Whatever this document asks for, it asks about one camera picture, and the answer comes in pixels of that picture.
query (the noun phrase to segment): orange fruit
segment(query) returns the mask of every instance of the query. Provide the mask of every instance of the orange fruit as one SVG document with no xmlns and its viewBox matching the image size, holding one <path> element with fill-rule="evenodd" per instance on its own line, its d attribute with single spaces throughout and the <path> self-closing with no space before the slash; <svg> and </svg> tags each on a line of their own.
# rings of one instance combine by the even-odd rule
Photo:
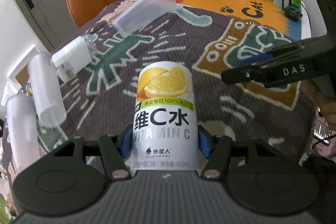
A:
<svg viewBox="0 0 336 224">
<path fill-rule="evenodd" d="M 178 97 L 187 92 L 188 79 L 184 71 L 179 66 L 176 66 L 153 78 L 144 90 L 149 98 L 160 96 Z"/>
<path fill-rule="evenodd" d="M 141 75 L 139 82 L 138 82 L 138 89 L 136 93 L 136 98 L 139 102 L 147 99 L 145 91 L 144 91 L 145 86 L 150 81 L 152 81 L 156 76 L 163 74 L 165 72 L 167 72 L 167 70 L 164 68 L 154 67 L 154 68 L 149 68 Z"/>
</svg>

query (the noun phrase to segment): table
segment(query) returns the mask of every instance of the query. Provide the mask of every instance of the table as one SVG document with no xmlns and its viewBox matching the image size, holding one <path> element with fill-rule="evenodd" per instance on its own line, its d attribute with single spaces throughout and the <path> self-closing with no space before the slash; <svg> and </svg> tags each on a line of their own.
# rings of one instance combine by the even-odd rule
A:
<svg viewBox="0 0 336 224">
<path fill-rule="evenodd" d="M 260 19 L 239 18 L 229 13 L 228 9 L 233 9 L 230 5 L 224 5 L 226 12 L 214 12 L 213 7 L 218 7 L 219 0 L 183 1 L 189 6 L 209 4 L 210 8 L 180 5 L 175 12 L 163 15 L 122 39 L 110 22 L 120 7 L 120 3 L 115 3 L 69 38 L 66 43 L 78 35 L 91 33 L 99 53 L 73 80 L 60 85 L 67 120 L 57 128 L 45 128 L 37 121 L 41 155 L 73 136 L 92 140 L 122 132 L 133 122 L 140 71 L 153 62 L 169 60 L 191 71 L 198 123 L 211 134 L 225 134 L 234 140 L 260 138 L 299 161 L 315 117 L 315 105 L 305 94 L 304 84 L 265 89 L 253 82 L 227 86 L 220 79 L 220 73 L 235 67 L 239 58 L 290 43 L 290 37 L 272 26 L 260 25 Z M 271 7 L 267 0 L 262 1 L 266 3 L 263 7 Z M 281 18 L 275 22 L 284 23 Z M 286 32 L 286 24 L 279 26 Z M 289 34 L 297 36 L 302 32 L 300 28 Z M 29 91 L 28 82 L 20 92 Z M 5 127 L 4 160 L 11 181 L 16 172 L 7 136 Z M 87 158 L 87 163 L 101 169 L 97 158 Z M 205 163 L 200 156 L 200 169 Z M 243 164 L 244 159 L 233 159 L 231 166 Z"/>
</svg>

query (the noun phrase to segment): can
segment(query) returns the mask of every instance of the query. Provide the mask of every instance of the can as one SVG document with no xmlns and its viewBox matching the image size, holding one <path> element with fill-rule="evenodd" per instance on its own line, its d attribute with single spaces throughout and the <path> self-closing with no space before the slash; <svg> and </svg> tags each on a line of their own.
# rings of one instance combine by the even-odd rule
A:
<svg viewBox="0 0 336 224">
<path fill-rule="evenodd" d="M 129 164 L 132 172 L 198 169 L 192 76 L 183 65 L 163 61 L 141 71 Z"/>
</svg>

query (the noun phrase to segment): hand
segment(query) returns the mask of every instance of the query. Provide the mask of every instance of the hand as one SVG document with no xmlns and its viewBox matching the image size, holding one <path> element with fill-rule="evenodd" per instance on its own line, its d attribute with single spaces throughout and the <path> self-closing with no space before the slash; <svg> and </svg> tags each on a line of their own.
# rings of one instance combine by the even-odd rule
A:
<svg viewBox="0 0 336 224">
<path fill-rule="evenodd" d="M 311 81 L 306 81 L 307 92 L 320 108 L 320 112 L 328 123 L 330 130 L 336 130 L 336 100 L 326 97 Z"/>
</svg>

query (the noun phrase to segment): green label band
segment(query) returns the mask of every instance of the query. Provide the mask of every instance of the green label band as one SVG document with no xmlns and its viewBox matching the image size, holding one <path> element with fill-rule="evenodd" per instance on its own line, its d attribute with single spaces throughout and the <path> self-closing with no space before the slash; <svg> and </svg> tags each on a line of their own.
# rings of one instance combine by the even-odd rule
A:
<svg viewBox="0 0 336 224">
<path fill-rule="evenodd" d="M 176 97 L 156 97 L 154 99 L 147 99 L 141 103 L 140 109 L 149 106 L 156 106 L 156 105 L 175 105 L 175 106 L 183 106 L 189 108 L 190 110 L 194 111 L 194 105 L 184 99 L 176 98 Z"/>
</svg>

